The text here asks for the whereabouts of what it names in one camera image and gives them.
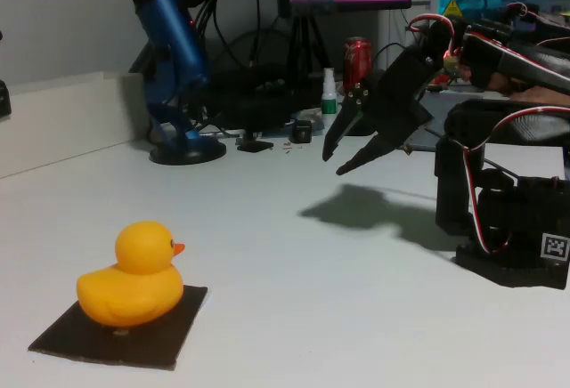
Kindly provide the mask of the person's hand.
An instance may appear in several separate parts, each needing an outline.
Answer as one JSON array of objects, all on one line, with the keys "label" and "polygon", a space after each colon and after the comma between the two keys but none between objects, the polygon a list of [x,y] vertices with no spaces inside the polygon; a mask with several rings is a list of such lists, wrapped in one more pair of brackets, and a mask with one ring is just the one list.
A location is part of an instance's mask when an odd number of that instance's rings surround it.
[{"label": "person's hand", "polygon": [[548,88],[533,86],[505,77],[499,73],[492,73],[487,86],[490,91],[498,92],[513,101],[532,102],[552,106],[569,106],[569,96]]}]

